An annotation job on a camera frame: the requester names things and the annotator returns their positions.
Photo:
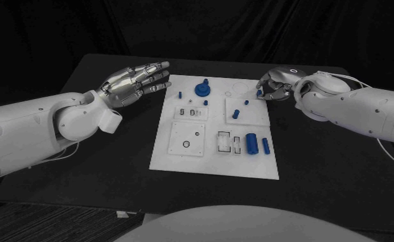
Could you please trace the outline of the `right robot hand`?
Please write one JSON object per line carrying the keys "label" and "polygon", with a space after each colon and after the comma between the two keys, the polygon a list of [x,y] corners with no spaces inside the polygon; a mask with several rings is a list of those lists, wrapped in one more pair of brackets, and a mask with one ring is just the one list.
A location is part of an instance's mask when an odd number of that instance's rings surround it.
{"label": "right robot hand", "polygon": [[[256,88],[257,98],[260,100],[283,101],[291,97],[294,86],[298,81],[305,78],[308,74],[305,71],[291,67],[275,67],[263,75]],[[263,86],[269,84],[273,89],[272,93],[263,93]]]}

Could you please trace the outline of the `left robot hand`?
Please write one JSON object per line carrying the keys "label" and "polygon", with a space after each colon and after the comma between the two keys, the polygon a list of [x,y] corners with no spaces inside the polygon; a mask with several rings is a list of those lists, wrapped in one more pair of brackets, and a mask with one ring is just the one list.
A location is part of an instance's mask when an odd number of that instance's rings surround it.
{"label": "left robot hand", "polygon": [[136,103],[143,95],[167,89],[172,83],[158,81],[169,76],[168,61],[128,67],[110,75],[97,94],[112,109]]}

